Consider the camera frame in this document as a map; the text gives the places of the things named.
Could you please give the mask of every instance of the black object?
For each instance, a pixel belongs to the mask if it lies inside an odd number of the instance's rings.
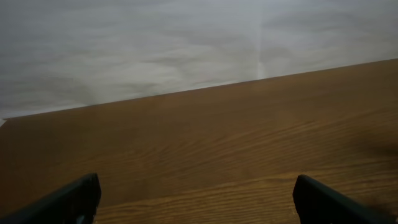
[[[396,218],[368,209],[306,175],[297,178],[293,200],[301,224],[395,224]]]
[[[97,174],[88,174],[0,220],[0,224],[91,224],[100,203]]]

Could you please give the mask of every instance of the brown wooden surface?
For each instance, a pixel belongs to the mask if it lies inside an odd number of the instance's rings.
[[[97,172],[103,223],[298,223],[299,174],[398,211],[398,60],[8,120],[0,215]]]

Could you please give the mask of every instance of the crumpled white paper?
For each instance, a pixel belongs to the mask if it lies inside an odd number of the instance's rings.
[[[398,57],[396,0],[5,0],[0,118]]]

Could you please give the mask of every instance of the white backdrop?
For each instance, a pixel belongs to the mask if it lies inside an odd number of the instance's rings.
[[[398,57],[398,0],[5,0],[0,118]]]

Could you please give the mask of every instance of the wooden table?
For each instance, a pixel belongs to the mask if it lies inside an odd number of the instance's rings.
[[[298,223],[307,174],[398,211],[398,60],[9,119],[0,215],[89,172],[105,223]]]

